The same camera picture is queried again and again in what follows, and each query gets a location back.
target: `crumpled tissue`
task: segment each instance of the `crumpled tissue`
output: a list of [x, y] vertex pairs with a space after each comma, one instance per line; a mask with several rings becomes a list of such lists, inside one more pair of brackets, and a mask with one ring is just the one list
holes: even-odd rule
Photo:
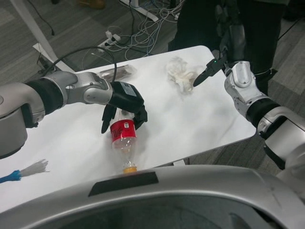
[[169, 79], [176, 82], [183, 93], [193, 89], [194, 80], [204, 69], [203, 66], [189, 67], [187, 65], [188, 63], [178, 56], [173, 57], [166, 65]]

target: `black cable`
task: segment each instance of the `black cable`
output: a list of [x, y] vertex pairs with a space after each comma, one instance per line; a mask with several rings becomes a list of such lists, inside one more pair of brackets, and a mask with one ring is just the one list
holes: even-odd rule
[[289, 29], [288, 30], [286, 30], [286, 32], [284, 32], [278, 39], [277, 39], [277, 41], [279, 41], [286, 33], [288, 33], [288, 31], [289, 30], [291, 30], [292, 29], [292, 27], [294, 27], [300, 20], [301, 20], [302, 18], [300, 18], [300, 19], [298, 19], [298, 20], [296, 20], [294, 23], [293, 23], [293, 25], [292, 26], [290, 26], [289, 27]]
[[55, 35], [55, 32], [54, 32], [54, 30], [53, 30], [53, 28], [52, 28], [52, 26], [40, 15], [40, 13], [38, 12], [38, 10], [36, 9], [36, 7], [34, 6], [34, 4], [30, 1], [30, 0], [27, 0], [28, 1], [28, 3], [34, 8], [34, 10], [36, 11], [36, 13], [38, 14], [38, 16], [40, 17], [40, 19], [41, 20], [43, 20], [48, 26], [49, 26], [49, 28], [51, 29], [51, 34], [52, 34], [52, 36], [54, 36]]
[[74, 54], [76, 52], [79, 52], [79, 51], [82, 51], [82, 50], [86, 50], [86, 49], [101, 49], [103, 50], [104, 52], [108, 53], [113, 61], [113, 64], [114, 64], [114, 73], [113, 73], [113, 78], [112, 78], [112, 82], [115, 81], [115, 76], [116, 76], [116, 71], [117, 71], [117, 65], [116, 65], [116, 61], [114, 59], [114, 56], [109, 52], [107, 51], [107, 49], [105, 48], [102, 48], [102, 47], [99, 47], [99, 46], [89, 46], [89, 47], [84, 47], [84, 48], [80, 48], [80, 49], [76, 49], [72, 52], [69, 52], [65, 55], [63, 55], [62, 57], [58, 58], [58, 60], [56, 60], [50, 67], [47, 68], [47, 70], [43, 73], [43, 77], [46, 76], [46, 74], [52, 69], [54, 68], [54, 66], [59, 62], [59, 61], [62, 61], [64, 58], [66, 58], [67, 56], [70, 56], [71, 54]]
[[133, 12], [132, 12], [131, 0], [129, 0], [129, 10], [130, 10], [130, 13], [132, 14], [132, 33], [131, 33], [130, 37], [128, 38], [128, 40], [127, 40], [125, 43], [119, 43], [119, 42], [117, 41], [120, 45], [125, 45], [125, 44], [127, 44], [127, 43], [130, 41], [130, 39], [132, 38], [133, 34], [134, 34], [133, 28], [134, 28], [134, 21], [135, 21], [135, 18], [134, 18]]

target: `clear plastic bottle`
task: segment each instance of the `clear plastic bottle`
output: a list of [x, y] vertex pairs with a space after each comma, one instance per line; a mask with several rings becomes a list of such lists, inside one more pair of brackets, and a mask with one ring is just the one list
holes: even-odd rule
[[133, 116], [132, 113], [118, 109], [110, 126], [112, 148], [115, 153], [120, 155], [123, 161], [124, 173], [137, 171], [137, 167], [133, 162], [137, 142]]

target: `floor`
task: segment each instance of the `floor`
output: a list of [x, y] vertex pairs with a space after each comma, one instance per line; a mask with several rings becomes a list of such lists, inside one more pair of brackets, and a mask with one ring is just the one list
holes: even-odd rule
[[[33, 8], [29, 9], [58, 56], [74, 49], [96, 45], [105, 40], [110, 25], [130, 34], [132, 17], [128, 7], [116, 0], [107, 0], [104, 10], [93, 10], [78, 5], [77, 0], [61, 0], [52, 5], [51, 1], [32, 0], [41, 15], [52, 25], [55, 36], [42, 22]], [[35, 38], [25, 26], [10, 1], [0, 0], [0, 84], [24, 82], [40, 76], [37, 64], [39, 53], [32, 48]], [[135, 15], [135, 24], [140, 18]], [[282, 33], [293, 22], [282, 22]], [[165, 22], [153, 54], [167, 51], [167, 43], [175, 35], [176, 24]], [[107, 61], [91, 55], [95, 50], [75, 54], [65, 61], [73, 69], [82, 70], [108, 64]], [[129, 59], [139, 58], [143, 53], [130, 51]], [[115, 54], [118, 62], [124, 61], [124, 53]], [[305, 117], [305, 21], [296, 24], [278, 43], [274, 68], [279, 72], [270, 82], [270, 97], [283, 106]], [[263, 151], [263, 140], [259, 136], [219, 148], [189, 159], [190, 164], [217, 164], [255, 168], [277, 174], [279, 169]]]

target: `person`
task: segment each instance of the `person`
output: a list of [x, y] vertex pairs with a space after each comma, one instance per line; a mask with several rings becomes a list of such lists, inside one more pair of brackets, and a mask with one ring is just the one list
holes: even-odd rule
[[[197, 45], [218, 50], [221, 38], [216, 31], [216, 5], [229, 0], [186, 0], [177, 23], [175, 38], [169, 51]], [[235, 0], [244, 25], [245, 60], [251, 64], [256, 85], [268, 94], [268, 81], [276, 71], [272, 63], [281, 29], [281, 19], [289, 0]]]

